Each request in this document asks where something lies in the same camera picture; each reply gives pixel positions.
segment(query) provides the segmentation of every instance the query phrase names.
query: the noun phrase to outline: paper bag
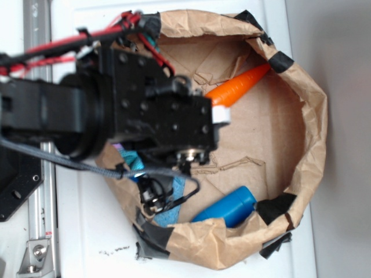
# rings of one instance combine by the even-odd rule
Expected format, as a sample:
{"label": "paper bag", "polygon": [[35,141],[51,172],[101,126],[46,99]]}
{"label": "paper bag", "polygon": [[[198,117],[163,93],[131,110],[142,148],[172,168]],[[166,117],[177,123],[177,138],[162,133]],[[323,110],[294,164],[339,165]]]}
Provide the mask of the paper bag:
{"label": "paper bag", "polygon": [[[144,214],[130,180],[106,179],[138,234],[139,255],[224,269],[260,251],[265,257],[290,239],[323,174],[327,98],[310,76],[284,53],[253,16],[235,18],[197,10],[160,14],[161,53],[177,74],[189,76],[204,93],[268,62],[270,72],[231,108],[231,124],[205,166],[192,167],[201,190],[180,210],[179,223],[161,228]],[[122,162],[107,146],[97,164]],[[189,221],[237,187],[258,203],[248,219],[226,228],[223,219]],[[186,184],[184,194],[192,190]]]}

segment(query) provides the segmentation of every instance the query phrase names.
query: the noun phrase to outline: black metal plate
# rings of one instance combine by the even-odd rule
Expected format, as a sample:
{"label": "black metal plate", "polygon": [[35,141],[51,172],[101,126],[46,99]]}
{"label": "black metal plate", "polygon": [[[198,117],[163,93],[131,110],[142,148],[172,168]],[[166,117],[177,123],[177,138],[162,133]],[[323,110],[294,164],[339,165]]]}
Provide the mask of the black metal plate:
{"label": "black metal plate", "polygon": [[42,181],[40,159],[0,147],[0,222],[7,221]]}

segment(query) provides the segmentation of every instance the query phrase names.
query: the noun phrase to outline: blue object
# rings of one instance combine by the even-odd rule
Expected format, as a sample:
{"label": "blue object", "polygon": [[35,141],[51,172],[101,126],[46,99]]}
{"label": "blue object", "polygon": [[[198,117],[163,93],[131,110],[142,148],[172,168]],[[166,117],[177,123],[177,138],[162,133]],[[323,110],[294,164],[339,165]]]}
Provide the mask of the blue object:
{"label": "blue object", "polygon": [[224,218],[225,225],[228,228],[233,228],[253,212],[254,203],[256,203],[256,199],[250,190],[241,186],[201,211],[192,222],[203,221],[208,218]]}
{"label": "blue object", "polygon": [[[175,177],[173,180],[173,198],[174,200],[179,199],[183,196],[185,179]],[[154,220],[161,227],[166,227],[169,224],[175,224],[178,222],[180,206],[176,206],[171,210],[164,213],[159,213],[155,216]]]}
{"label": "blue object", "polygon": [[[141,170],[144,169],[144,164],[141,161],[138,153],[136,151],[127,151],[123,148],[121,144],[114,144],[114,147],[120,153],[121,157],[125,160],[126,164],[131,170]],[[134,182],[138,182],[138,179],[131,178]],[[179,199],[183,196],[184,185],[186,181],[183,178],[176,177],[173,180],[173,198]],[[180,206],[166,211],[164,213],[157,214],[154,217],[156,223],[161,227],[166,227],[169,224],[175,224],[178,222]]]}

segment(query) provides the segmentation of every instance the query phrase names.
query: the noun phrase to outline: blue cloth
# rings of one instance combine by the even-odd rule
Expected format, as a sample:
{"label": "blue cloth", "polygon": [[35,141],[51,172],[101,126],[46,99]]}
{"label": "blue cloth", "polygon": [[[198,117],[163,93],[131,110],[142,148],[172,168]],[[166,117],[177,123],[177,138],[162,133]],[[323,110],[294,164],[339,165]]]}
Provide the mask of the blue cloth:
{"label": "blue cloth", "polygon": [[[121,157],[125,160],[126,164],[131,170],[141,170],[144,168],[144,164],[136,151],[126,151],[121,144],[115,144],[114,147],[120,153]],[[174,200],[183,196],[185,182],[186,181],[183,178],[174,178],[172,196]],[[157,214],[154,217],[154,220],[161,227],[166,227],[169,224],[175,224],[178,222],[179,211],[180,206],[177,206],[169,211]]]}
{"label": "blue cloth", "polygon": [[[183,178],[175,177],[173,180],[173,198],[179,199],[183,196],[185,180]],[[156,223],[161,227],[166,227],[169,224],[178,222],[180,206],[172,208],[164,213],[157,214],[154,218]]]}

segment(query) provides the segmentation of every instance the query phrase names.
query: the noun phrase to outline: cable tie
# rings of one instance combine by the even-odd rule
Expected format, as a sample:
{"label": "cable tie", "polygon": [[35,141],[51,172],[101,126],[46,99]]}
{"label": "cable tie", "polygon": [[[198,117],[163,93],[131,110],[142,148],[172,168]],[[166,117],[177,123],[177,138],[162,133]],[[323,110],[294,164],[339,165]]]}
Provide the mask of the cable tie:
{"label": "cable tie", "polygon": [[93,42],[94,42],[94,39],[92,37],[92,35],[89,33],[88,29],[85,28],[85,27],[79,27],[77,28],[77,31],[79,32],[79,34],[85,34],[86,35],[86,39],[88,40],[87,42],[87,46],[92,46],[93,45]]}
{"label": "cable tie", "polygon": [[116,167],[116,171],[118,172],[118,174],[120,174],[120,176],[117,179],[121,180],[123,178],[124,172],[126,171],[123,166],[123,163],[119,163],[115,167]]}

